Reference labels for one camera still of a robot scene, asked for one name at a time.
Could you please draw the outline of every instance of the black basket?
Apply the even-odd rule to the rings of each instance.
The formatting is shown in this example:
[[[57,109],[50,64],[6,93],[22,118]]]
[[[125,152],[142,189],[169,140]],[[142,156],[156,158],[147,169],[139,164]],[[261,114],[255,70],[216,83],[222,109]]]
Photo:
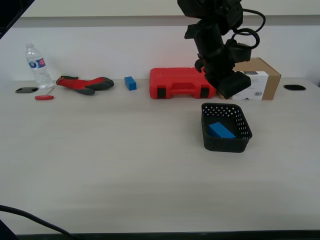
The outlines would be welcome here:
[[[241,108],[235,104],[202,104],[202,133],[204,147],[209,151],[242,153],[246,150],[252,132]],[[219,138],[208,134],[209,125],[220,122],[235,138]]]

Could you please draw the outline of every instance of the water bottle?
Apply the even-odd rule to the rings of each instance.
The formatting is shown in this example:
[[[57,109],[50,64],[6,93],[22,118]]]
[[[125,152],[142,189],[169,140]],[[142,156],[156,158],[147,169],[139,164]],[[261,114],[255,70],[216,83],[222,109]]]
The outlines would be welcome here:
[[[45,60],[40,51],[38,51],[32,43],[26,45],[26,59],[34,74],[35,82],[39,89],[49,89],[54,84],[47,72]]]

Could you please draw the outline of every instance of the white label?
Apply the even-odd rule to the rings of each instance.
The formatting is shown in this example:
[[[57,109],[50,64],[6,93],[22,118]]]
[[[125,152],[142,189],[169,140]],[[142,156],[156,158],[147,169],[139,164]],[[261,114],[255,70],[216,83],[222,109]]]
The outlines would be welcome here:
[[[251,78],[251,86],[232,97],[233,100],[262,100],[269,75],[264,71],[245,72]]]

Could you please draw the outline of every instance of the blue foam block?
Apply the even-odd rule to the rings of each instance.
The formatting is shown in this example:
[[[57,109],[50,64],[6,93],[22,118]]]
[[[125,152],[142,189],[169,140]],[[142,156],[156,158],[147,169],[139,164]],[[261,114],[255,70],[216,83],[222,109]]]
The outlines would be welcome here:
[[[235,139],[236,136],[225,128],[220,122],[209,125],[209,135],[211,137],[217,137],[222,139]]]
[[[137,89],[137,83],[132,76],[127,76],[124,78],[126,87],[132,91]]]

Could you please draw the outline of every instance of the wire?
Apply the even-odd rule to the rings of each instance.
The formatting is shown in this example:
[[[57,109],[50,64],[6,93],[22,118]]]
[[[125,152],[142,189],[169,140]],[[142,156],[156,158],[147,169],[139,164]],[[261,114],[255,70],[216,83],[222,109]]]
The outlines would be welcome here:
[[[234,34],[231,38],[232,40],[234,40],[237,35],[243,35],[243,34],[247,34],[245,36],[253,36],[255,38],[255,45],[246,46],[246,45],[237,44],[235,47],[238,49],[255,49],[260,44],[260,37],[259,37],[258,33],[250,28],[236,29],[233,32],[234,32]]]
[[[9,207],[9,206],[0,205],[0,212],[6,212],[6,213],[15,214],[15,215],[25,217],[27,219],[30,219],[30,220],[36,222],[37,224],[40,224],[40,225],[43,225],[49,229],[55,230],[65,236],[69,237],[72,240],[80,240],[79,238],[77,238],[76,236],[73,236],[71,233],[67,232],[66,230],[63,230],[62,228],[60,228],[58,226],[55,226],[49,222],[46,222],[46,221],[44,221],[44,220],[26,212],[26,211],[22,211],[22,210],[19,210],[19,209],[13,208],[13,207]]]
[[[258,32],[265,26],[267,19],[266,19],[266,16],[263,15],[259,11],[246,9],[246,8],[244,8],[243,11],[247,12],[247,13],[251,13],[251,14],[256,14],[256,15],[259,15],[260,17],[262,17],[262,24],[257,30],[252,30],[250,28],[242,28],[242,29],[235,28],[235,29],[233,29],[234,34],[232,35],[231,39],[234,40],[237,35],[253,36],[255,38],[255,45],[253,45],[253,46],[246,46],[246,45],[240,45],[240,44],[235,45],[235,47],[238,49],[251,49],[252,50],[252,49],[255,49],[256,47],[258,47],[260,44],[260,37],[258,35]]]
[[[261,12],[259,12],[259,11],[251,10],[251,9],[246,9],[246,8],[244,8],[243,11],[244,11],[244,12],[247,12],[247,13],[259,15],[259,16],[262,18],[263,22],[262,22],[261,26],[260,26],[257,30],[255,30],[256,33],[258,33],[261,29],[264,28],[264,26],[266,25],[266,21],[267,21],[267,18],[266,18],[265,15],[263,15],[263,14],[262,14]],[[239,34],[239,35],[250,36],[251,34],[242,33],[242,34]]]

